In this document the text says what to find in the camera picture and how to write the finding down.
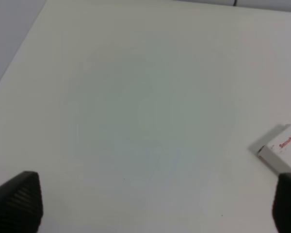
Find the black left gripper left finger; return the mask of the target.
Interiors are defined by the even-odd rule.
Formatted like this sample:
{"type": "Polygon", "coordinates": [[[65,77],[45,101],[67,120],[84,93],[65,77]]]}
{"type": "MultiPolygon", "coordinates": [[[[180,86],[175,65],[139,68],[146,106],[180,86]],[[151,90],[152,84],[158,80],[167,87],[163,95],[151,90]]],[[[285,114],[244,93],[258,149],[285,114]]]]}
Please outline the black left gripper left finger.
{"type": "Polygon", "coordinates": [[[0,186],[0,233],[36,233],[42,217],[37,172],[23,171],[0,186]]]}

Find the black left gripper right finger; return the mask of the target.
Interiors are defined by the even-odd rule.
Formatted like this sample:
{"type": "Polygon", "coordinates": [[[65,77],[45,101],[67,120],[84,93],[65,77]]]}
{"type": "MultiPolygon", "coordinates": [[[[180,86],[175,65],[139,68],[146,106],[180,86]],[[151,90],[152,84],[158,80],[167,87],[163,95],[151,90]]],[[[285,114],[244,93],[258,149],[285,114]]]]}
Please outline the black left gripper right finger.
{"type": "Polygon", "coordinates": [[[278,176],[272,216],[279,233],[291,233],[291,173],[278,176]]]}

